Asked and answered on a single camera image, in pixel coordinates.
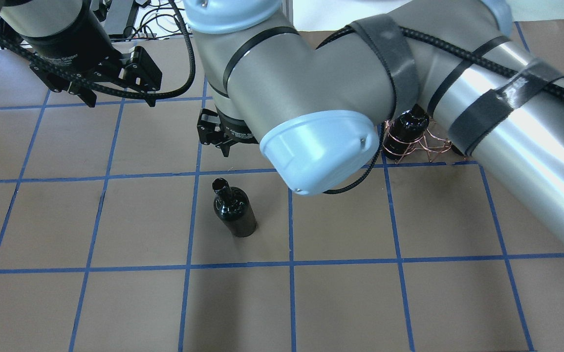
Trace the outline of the dark wine bottle front basket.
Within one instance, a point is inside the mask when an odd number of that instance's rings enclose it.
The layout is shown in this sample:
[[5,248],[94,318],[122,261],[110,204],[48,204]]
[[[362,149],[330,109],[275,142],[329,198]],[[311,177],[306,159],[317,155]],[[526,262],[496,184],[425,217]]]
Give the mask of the dark wine bottle front basket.
[[391,120],[383,149],[390,160],[411,154],[429,127],[430,117],[419,105]]

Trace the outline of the dark wine bottle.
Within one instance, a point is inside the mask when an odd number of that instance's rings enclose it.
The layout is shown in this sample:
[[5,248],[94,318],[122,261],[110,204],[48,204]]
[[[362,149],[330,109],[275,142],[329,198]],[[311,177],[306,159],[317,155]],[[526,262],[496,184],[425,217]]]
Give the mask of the dark wine bottle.
[[224,178],[216,178],[211,187],[215,193],[213,210],[217,218],[236,238],[247,238],[257,229],[257,219],[243,189],[229,185]]

